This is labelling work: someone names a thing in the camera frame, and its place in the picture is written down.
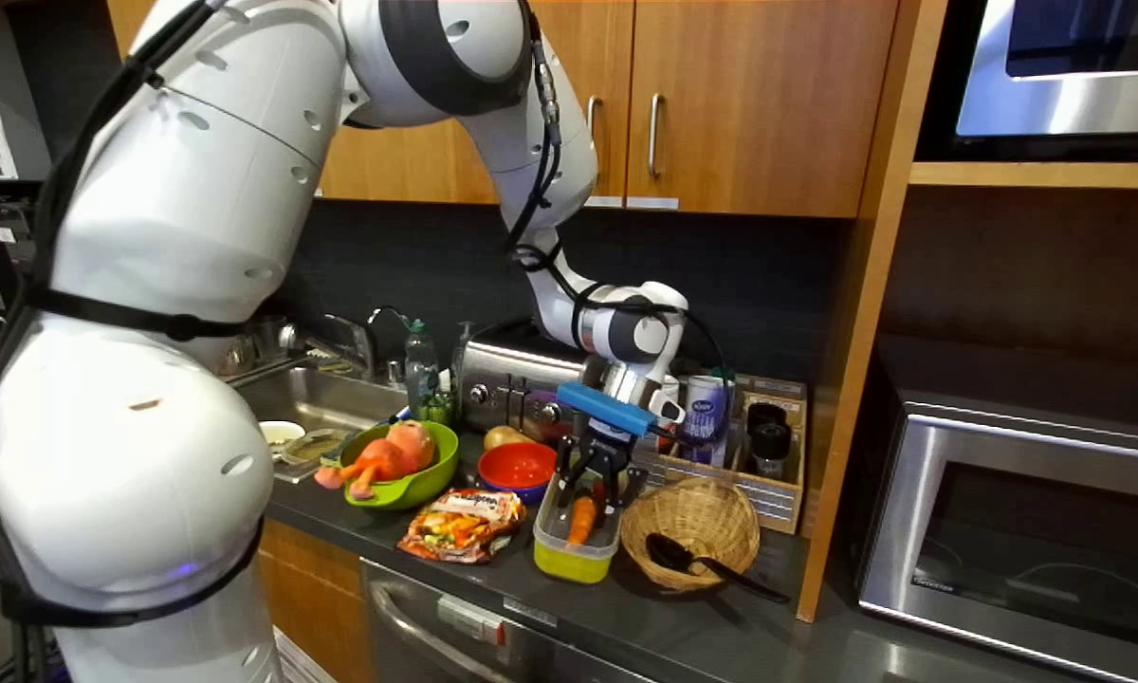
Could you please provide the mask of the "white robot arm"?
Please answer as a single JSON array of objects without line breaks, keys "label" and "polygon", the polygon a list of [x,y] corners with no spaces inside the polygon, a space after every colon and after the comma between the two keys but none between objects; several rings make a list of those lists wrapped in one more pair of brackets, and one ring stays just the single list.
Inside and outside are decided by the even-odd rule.
[{"label": "white robot arm", "polygon": [[33,209],[0,330],[14,683],[279,683],[260,418],[217,363],[281,289],[343,127],[460,121],[551,337],[666,387],[688,304],[576,275],[581,98],[527,0],[156,0]]}]

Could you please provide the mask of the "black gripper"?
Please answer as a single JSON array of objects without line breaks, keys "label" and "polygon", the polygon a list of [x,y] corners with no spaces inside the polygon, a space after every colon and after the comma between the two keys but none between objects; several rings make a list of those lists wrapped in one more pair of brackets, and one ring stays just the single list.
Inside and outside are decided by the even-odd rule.
[{"label": "black gripper", "polygon": [[572,491],[597,478],[597,500],[604,511],[623,510],[623,495],[638,491],[650,470],[633,458],[633,438],[609,438],[601,428],[583,428],[558,444],[558,478],[556,504],[570,510]]}]

